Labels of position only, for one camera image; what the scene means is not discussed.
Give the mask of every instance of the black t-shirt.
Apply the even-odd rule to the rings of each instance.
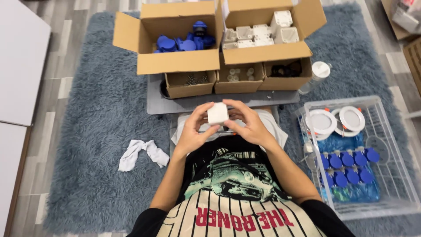
[[[128,235],[140,236],[354,235],[325,203],[292,202],[266,153],[236,135],[189,154],[176,206],[142,212]]]

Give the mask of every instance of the gray fluffy rug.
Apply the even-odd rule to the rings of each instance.
[[[325,8],[328,23],[306,42],[313,60],[330,62],[332,75],[298,104],[280,112],[290,135],[286,151],[295,161],[290,113],[304,102],[378,94],[410,173],[408,138],[357,4]],[[80,67],[73,79],[63,121],[44,226],[63,232],[130,231],[165,172],[140,152],[135,169],[119,172],[131,139],[154,139],[168,152],[169,121],[146,113],[146,80],[136,75],[136,54],[112,46],[113,13],[95,14],[88,26]],[[421,234],[421,215],[347,221],[357,236]]]

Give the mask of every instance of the gray wood-pattern floor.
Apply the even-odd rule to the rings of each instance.
[[[55,161],[55,151],[67,97],[78,64],[89,18],[101,11],[130,11],[146,0],[45,0],[24,2],[52,27],[40,106],[36,111],[24,175],[13,220],[13,237],[53,236],[42,228]],[[380,0],[322,0],[324,5],[357,1],[386,73],[395,105],[402,113],[421,110],[421,98],[398,43],[389,27]],[[147,0],[149,3],[172,0]],[[413,157],[421,154],[421,118],[404,121]],[[123,237],[126,233],[67,234],[68,237]]]

